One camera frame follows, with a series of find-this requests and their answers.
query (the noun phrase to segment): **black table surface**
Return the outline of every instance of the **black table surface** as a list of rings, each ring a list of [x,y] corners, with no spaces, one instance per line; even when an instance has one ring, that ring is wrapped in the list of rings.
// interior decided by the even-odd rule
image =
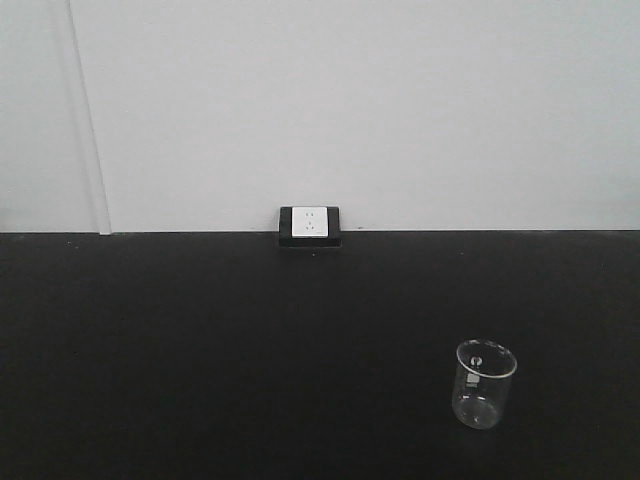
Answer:
[[[640,478],[640,233],[4,234],[0,295],[2,479]]]

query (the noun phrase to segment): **outlet socket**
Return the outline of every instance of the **outlet socket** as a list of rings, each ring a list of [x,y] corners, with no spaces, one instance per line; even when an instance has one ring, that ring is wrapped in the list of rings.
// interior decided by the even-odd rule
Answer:
[[[294,238],[326,238],[329,236],[327,207],[293,207],[291,236]]]

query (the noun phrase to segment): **white wall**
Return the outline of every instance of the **white wall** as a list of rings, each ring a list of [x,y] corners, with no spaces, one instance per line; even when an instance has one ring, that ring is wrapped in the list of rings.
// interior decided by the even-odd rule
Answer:
[[[69,18],[0,1],[0,231],[108,231]]]
[[[636,0],[71,7],[115,231],[640,228]]]

